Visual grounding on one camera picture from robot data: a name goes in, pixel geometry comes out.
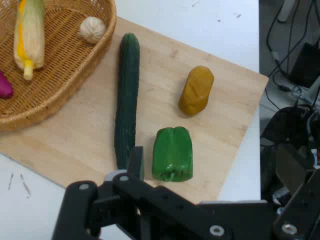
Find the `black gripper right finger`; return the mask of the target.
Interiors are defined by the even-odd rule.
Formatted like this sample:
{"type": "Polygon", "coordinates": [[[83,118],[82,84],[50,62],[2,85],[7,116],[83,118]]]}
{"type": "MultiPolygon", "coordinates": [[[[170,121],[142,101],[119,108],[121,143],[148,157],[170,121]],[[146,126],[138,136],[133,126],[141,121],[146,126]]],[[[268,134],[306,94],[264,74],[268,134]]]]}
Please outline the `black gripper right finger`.
{"type": "Polygon", "coordinates": [[[275,154],[275,172],[291,198],[273,223],[278,240],[320,238],[320,170],[309,157],[290,144],[280,144],[275,154]]]}

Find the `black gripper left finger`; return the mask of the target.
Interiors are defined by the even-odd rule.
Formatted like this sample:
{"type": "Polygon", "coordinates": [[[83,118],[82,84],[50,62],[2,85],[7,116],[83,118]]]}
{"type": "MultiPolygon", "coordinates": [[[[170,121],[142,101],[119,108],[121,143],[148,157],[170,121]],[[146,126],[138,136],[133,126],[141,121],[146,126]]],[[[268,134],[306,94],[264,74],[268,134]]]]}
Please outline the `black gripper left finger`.
{"type": "Polygon", "coordinates": [[[118,226],[132,240],[224,240],[227,228],[166,187],[142,179],[143,148],[133,148],[128,170],[102,185],[77,181],[65,191],[55,240],[97,240],[118,226]]]}

